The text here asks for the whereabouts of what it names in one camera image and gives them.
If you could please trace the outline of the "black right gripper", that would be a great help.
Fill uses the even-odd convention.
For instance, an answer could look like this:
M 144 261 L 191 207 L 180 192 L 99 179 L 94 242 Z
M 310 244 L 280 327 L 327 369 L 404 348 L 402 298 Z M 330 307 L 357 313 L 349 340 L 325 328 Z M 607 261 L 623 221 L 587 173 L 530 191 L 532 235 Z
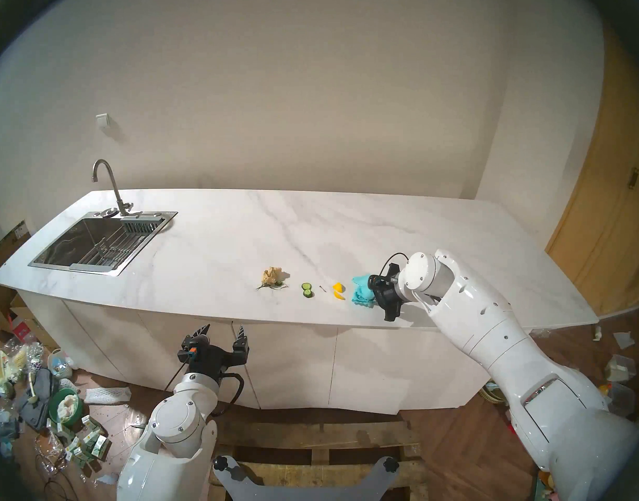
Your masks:
M 401 296 L 396 285 L 400 267 L 397 264 L 389 264 L 385 275 L 370 275 L 369 288 L 373 289 L 375 301 L 384 311 L 384 320 L 393 322 L 400 316 Z

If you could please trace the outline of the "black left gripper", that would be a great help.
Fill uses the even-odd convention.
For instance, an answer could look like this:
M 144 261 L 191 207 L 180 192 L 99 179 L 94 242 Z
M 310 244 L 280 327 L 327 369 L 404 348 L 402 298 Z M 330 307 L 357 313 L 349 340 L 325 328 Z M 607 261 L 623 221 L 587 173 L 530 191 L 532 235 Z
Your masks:
M 246 364 L 249 355 L 248 338 L 244 326 L 240 325 L 232 351 L 225 351 L 210 343 L 210 326 L 208 323 L 196 330 L 192 336 L 186 336 L 177 357 L 181 363 L 188 365 L 189 374 L 220 378 L 227 369 Z

